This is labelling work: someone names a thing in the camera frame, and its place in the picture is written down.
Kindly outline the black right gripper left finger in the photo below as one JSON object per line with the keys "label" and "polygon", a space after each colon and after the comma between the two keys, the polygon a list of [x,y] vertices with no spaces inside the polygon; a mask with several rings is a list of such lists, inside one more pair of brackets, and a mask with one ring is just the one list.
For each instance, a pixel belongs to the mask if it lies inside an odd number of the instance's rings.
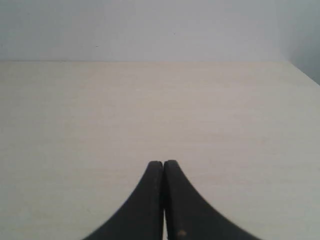
{"label": "black right gripper left finger", "polygon": [[161,240],[164,209],[163,164],[147,164],[134,191],[124,204],[88,240]]}

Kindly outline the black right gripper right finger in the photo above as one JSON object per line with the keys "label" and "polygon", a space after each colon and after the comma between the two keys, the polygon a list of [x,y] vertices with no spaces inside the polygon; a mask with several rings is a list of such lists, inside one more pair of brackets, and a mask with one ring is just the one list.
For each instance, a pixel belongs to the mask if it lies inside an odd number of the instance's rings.
{"label": "black right gripper right finger", "polygon": [[164,210],[169,240],[251,240],[253,236],[215,210],[176,160],[164,163]]}

